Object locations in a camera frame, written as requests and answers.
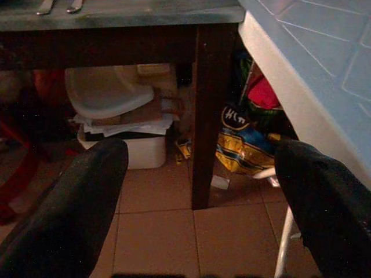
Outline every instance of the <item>knife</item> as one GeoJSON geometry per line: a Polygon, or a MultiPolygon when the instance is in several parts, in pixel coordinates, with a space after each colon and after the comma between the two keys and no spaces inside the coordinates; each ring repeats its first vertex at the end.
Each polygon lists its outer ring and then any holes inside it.
{"type": "Polygon", "coordinates": [[[43,16],[45,14],[50,13],[53,7],[54,0],[44,0],[43,3],[40,5],[36,14],[38,16],[43,16]]]}
{"type": "Polygon", "coordinates": [[[77,13],[82,8],[83,0],[75,0],[71,6],[67,8],[67,13],[77,13]]]}

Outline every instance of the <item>tiled floor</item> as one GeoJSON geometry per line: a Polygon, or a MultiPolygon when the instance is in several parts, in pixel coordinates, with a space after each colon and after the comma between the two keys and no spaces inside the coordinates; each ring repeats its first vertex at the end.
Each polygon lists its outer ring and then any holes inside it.
{"type": "MultiPolygon", "coordinates": [[[[29,193],[16,202],[20,212],[68,166],[71,157],[63,150],[71,145],[50,147],[59,153],[57,159],[40,165],[29,193]]],[[[1,182],[24,154],[22,149],[0,154],[1,182]]],[[[113,273],[273,277],[286,211],[284,195],[265,181],[229,173],[219,162],[214,173],[231,180],[229,189],[212,188],[211,208],[192,211],[188,164],[177,165],[174,150],[158,169],[128,171],[91,277],[108,278],[113,273]]],[[[0,227],[0,242],[13,227],[0,227]]],[[[287,270],[293,277],[319,274],[301,240],[291,243],[287,270]]]]}

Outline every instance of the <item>gray table top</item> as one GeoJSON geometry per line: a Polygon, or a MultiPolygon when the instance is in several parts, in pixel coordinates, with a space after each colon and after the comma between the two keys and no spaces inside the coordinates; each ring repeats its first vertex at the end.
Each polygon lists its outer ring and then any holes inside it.
{"type": "Polygon", "coordinates": [[[0,0],[0,31],[62,30],[151,25],[237,23],[245,11],[237,0],[85,0],[68,14],[72,0],[55,0],[37,16],[42,0],[0,0]]]}

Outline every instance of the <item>table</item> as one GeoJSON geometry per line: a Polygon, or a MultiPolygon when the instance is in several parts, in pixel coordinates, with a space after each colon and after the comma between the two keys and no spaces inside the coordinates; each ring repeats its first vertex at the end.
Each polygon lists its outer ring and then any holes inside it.
{"type": "Polygon", "coordinates": [[[239,33],[300,140],[371,190],[371,4],[240,0],[239,33]]]}
{"type": "Polygon", "coordinates": [[[192,208],[207,208],[238,1],[86,0],[71,15],[59,0],[38,17],[40,3],[0,3],[0,70],[195,62],[192,208]]]}

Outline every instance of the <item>white plastic bin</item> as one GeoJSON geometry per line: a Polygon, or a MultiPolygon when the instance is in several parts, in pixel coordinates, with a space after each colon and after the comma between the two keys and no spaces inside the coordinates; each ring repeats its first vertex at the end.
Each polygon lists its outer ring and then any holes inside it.
{"type": "MultiPolygon", "coordinates": [[[[85,141],[82,126],[77,134],[77,140],[89,149],[98,141],[85,141]]],[[[166,161],[165,136],[153,138],[138,138],[124,140],[129,150],[129,169],[149,169],[162,166],[166,161]]]]}

